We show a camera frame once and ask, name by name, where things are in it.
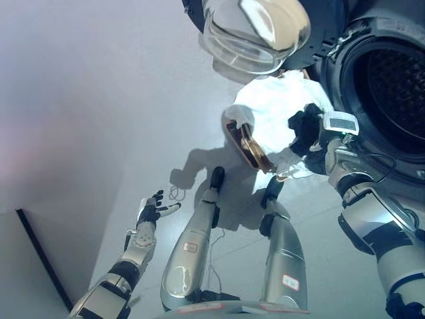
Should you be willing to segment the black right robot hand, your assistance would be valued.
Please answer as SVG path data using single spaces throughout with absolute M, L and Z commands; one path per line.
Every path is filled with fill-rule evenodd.
M 314 146 L 319 140 L 323 115 L 324 112 L 316 104 L 311 103 L 305 107 L 299 135 L 299 142 L 304 154 L 308 153 L 310 147 Z

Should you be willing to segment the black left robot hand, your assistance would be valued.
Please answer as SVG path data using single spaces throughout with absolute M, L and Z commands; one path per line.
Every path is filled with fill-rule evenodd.
M 164 190 L 160 189 L 151 197 L 141 200 L 137 217 L 137 225 L 143 222 L 151 222 L 155 225 L 158 219 L 170 216 L 181 208 L 181 203 L 179 202 L 163 206 L 163 194 Z

